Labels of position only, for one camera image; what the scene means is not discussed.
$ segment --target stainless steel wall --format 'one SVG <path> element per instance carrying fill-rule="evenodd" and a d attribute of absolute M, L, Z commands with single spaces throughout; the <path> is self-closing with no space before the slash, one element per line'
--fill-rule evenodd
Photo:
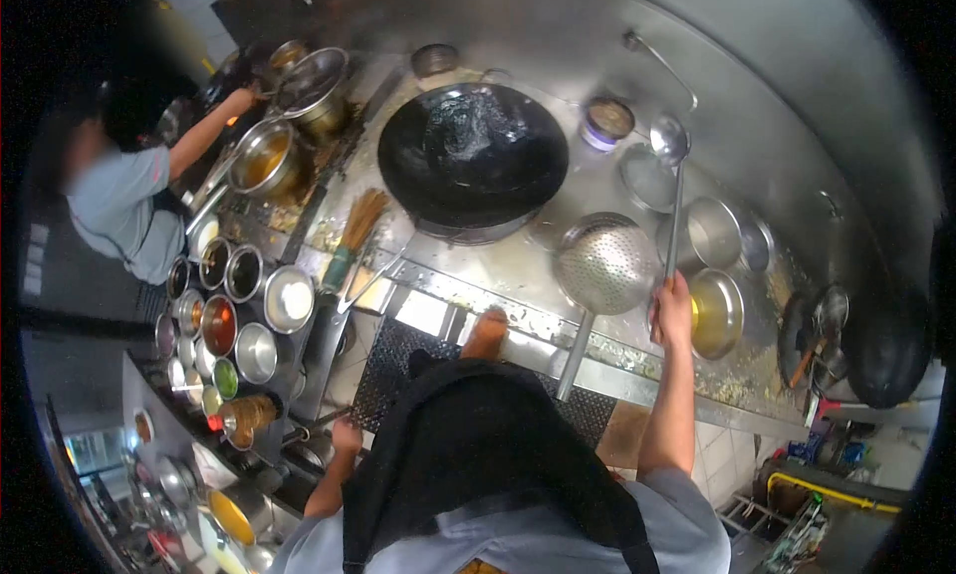
<path fill-rule="evenodd" d="M 242 44 L 410 52 L 451 42 L 570 102 L 598 91 L 674 111 L 689 160 L 743 198 L 811 275 L 851 286 L 889 273 L 926 287 L 936 166 L 892 52 L 852 0 L 221 0 Z M 630 28 L 674 66 L 687 94 Z M 840 219 L 831 219 L 836 206 Z"/>

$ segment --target hand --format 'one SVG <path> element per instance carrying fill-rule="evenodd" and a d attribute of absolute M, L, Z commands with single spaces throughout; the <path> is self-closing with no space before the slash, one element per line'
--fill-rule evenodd
<path fill-rule="evenodd" d="M 661 286 L 654 292 L 660 307 L 651 312 L 651 322 L 656 319 L 661 329 L 664 349 L 686 348 L 690 350 L 691 307 L 687 280 L 680 271 L 674 272 L 674 289 Z"/>
<path fill-rule="evenodd" d="M 352 424 L 348 416 L 343 416 L 332 425 L 332 447 L 338 452 L 357 456 L 361 451 L 362 432 Z"/>

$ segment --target spider strainer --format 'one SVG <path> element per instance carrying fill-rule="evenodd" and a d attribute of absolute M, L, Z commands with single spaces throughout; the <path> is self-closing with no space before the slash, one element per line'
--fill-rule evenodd
<path fill-rule="evenodd" d="M 555 277 L 584 316 L 556 398 L 564 401 L 575 377 L 597 315 L 626 313 L 654 287 L 658 258 L 655 246 L 638 225 L 616 213 L 585 216 L 564 235 L 555 257 Z"/>

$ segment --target black wok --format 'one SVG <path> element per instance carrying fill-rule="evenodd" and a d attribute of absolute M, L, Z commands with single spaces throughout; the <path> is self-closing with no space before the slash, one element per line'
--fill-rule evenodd
<path fill-rule="evenodd" d="M 484 228 L 551 199 L 568 170 L 568 145 L 555 118 L 528 96 L 464 83 L 402 106 L 382 131 L 378 164 L 413 221 Z"/>

